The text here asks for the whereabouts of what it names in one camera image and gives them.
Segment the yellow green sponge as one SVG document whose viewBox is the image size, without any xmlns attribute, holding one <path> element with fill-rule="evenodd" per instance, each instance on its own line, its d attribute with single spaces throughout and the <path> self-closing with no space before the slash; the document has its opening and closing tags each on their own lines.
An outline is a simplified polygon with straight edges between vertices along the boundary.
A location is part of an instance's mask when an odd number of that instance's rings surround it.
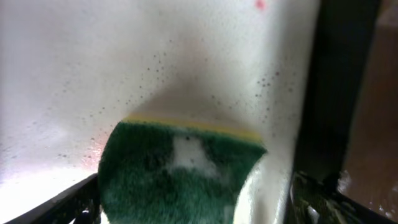
<svg viewBox="0 0 398 224">
<path fill-rule="evenodd" d="M 99 161 L 103 211 L 110 223 L 232 223 L 239 194 L 265 153 L 249 131 L 124 118 Z"/>
</svg>

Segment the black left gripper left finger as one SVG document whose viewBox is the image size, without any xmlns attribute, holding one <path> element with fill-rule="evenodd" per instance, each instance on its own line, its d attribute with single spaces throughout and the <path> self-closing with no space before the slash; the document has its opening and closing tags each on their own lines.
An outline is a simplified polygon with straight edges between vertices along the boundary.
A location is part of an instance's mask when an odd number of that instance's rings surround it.
<svg viewBox="0 0 398 224">
<path fill-rule="evenodd" d="M 69 187 L 38 207 L 6 222 L 100 223 L 101 202 L 97 173 Z"/>
</svg>

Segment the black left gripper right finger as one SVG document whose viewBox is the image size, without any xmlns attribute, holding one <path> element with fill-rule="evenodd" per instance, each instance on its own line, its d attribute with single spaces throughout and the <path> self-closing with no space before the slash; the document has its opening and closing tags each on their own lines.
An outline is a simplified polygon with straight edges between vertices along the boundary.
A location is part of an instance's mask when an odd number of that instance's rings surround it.
<svg viewBox="0 0 398 224">
<path fill-rule="evenodd" d="M 287 220 L 296 224 L 393 224 L 319 182 L 304 172 L 295 172 L 290 182 Z"/>
</svg>

